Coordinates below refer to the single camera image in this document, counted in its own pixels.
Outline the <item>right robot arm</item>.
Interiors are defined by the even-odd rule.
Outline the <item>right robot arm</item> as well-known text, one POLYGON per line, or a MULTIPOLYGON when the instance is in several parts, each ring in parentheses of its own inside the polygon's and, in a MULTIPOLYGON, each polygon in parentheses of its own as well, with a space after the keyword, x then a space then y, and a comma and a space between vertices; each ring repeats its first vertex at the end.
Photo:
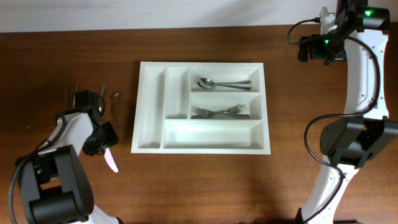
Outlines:
POLYGON ((296 223, 333 223, 351 179, 397 137, 384 96, 384 54, 391 30, 386 8, 367 1, 339 0, 314 18, 320 33, 301 37, 298 59, 348 64, 344 112, 328 114, 330 124, 320 136, 320 173, 296 223))

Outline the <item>steel fork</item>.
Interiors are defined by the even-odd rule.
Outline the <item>steel fork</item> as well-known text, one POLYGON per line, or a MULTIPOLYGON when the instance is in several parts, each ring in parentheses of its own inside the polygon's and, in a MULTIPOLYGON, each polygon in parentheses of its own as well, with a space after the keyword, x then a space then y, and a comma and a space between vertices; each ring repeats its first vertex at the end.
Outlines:
POLYGON ((238 104, 228 109, 215 111, 215 113, 239 114, 240 112, 246 110, 247 108, 248 108, 247 105, 238 104))
POLYGON ((232 114, 228 112, 215 112, 212 110, 195 108, 194 115, 191 119, 212 119, 212 118, 226 118, 226 119, 249 119, 248 114, 232 114))

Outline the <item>small steel teaspoon sideways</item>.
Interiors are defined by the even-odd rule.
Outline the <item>small steel teaspoon sideways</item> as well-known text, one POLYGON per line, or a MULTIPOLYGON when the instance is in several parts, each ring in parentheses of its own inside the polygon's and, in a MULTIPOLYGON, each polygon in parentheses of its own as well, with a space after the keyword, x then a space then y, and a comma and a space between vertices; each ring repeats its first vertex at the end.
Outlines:
POLYGON ((118 128, 118 98, 120 96, 120 92, 115 92, 111 98, 111 116, 112 116, 112 124, 114 129, 118 128))

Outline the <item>pink plastic knife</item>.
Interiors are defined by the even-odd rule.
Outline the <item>pink plastic knife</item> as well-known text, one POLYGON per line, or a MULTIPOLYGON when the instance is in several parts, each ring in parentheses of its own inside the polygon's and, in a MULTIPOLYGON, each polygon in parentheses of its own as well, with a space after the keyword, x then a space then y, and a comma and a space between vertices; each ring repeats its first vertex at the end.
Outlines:
POLYGON ((116 164, 116 161, 114 160, 111 149, 109 147, 107 147, 104 150, 104 158, 105 158, 105 161, 106 161, 107 165, 109 166, 109 168, 113 172, 118 173, 119 172, 118 165, 116 164))

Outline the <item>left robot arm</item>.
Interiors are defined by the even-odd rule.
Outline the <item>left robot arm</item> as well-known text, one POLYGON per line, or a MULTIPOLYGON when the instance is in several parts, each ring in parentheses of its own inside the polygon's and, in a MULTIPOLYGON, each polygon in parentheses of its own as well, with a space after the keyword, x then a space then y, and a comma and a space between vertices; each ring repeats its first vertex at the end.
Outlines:
POLYGON ((112 124, 101 120, 105 100, 93 91, 75 93, 73 108, 57 115, 50 137, 30 154, 20 157, 9 187, 9 212, 17 185, 28 223, 113 223, 119 217, 108 215, 94 203, 89 180, 79 155, 104 156, 113 172, 119 168, 111 147, 119 141, 112 124))

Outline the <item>small steel teaspoon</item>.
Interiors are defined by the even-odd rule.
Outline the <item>small steel teaspoon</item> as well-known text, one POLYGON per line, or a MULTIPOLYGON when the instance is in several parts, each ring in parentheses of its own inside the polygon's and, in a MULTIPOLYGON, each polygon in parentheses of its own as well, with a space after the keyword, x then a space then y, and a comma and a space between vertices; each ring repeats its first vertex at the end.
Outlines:
POLYGON ((100 115, 104 114, 105 107, 106 107, 106 102, 104 100, 105 91, 106 91, 106 84, 104 84, 101 87, 101 91, 99 93, 99 113, 100 113, 100 115))

